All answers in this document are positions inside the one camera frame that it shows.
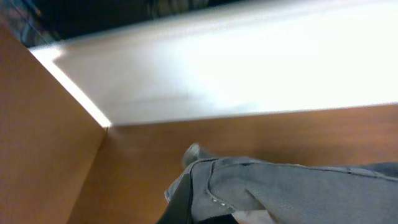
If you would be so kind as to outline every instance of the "brown wall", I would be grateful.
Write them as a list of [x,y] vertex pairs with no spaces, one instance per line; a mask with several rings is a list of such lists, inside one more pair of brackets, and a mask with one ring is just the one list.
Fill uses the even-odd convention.
[[184,150],[309,166],[398,161],[398,105],[111,128],[69,224],[155,223]]
[[0,26],[0,223],[66,223],[104,134]]

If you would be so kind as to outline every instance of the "light strip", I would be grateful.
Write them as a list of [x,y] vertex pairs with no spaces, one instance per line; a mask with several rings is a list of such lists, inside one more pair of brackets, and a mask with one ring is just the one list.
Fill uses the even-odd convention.
[[61,83],[61,85],[79,102],[84,109],[104,128],[110,127],[112,123],[100,109],[88,98],[88,96],[54,63],[61,56],[59,49],[31,49],[35,58]]

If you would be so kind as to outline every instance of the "white panel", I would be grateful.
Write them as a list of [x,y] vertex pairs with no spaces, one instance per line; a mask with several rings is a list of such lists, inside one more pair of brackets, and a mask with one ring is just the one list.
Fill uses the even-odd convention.
[[57,46],[114,124],[398,101],[397,1],[251,2]]

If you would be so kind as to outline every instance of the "wooden floor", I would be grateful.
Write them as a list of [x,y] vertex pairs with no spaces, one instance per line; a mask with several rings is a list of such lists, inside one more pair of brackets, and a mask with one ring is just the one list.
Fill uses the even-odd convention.
[[398,161],[398,105],[113,127],[69,223],[155,223],[193,142],[308,166]]

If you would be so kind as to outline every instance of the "gray fabric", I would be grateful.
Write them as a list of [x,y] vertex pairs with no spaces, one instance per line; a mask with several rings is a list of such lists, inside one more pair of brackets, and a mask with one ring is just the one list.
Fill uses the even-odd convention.
[[[267,210],[278,223],[364,224],[398,223],[397,168],[396,163],[305,167],[240,157],[196,161],[184,174],[192,177],[195,222]],[[179,181],[166,191],[167,200]]]

